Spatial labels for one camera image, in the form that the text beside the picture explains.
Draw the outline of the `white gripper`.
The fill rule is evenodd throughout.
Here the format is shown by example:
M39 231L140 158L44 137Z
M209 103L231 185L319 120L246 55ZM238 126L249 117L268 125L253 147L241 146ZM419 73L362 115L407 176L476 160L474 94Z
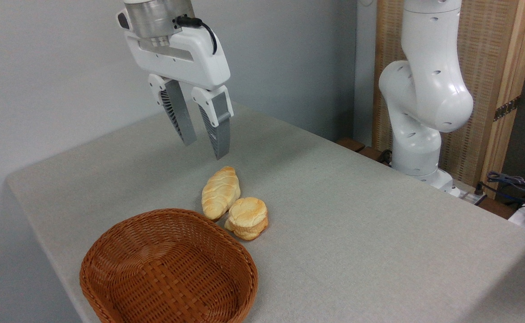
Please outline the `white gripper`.
M182 142L189 146L197 138L179 82L195 86L192 97L199 106L216 159L228 154L234 112L223 85L230 78L230 69L219 40L213 53L213 41L204 28L183 27L170 36L168 45L159 47L131 31L125 31L125 39L137 65L151 73L148 82L153 96Z

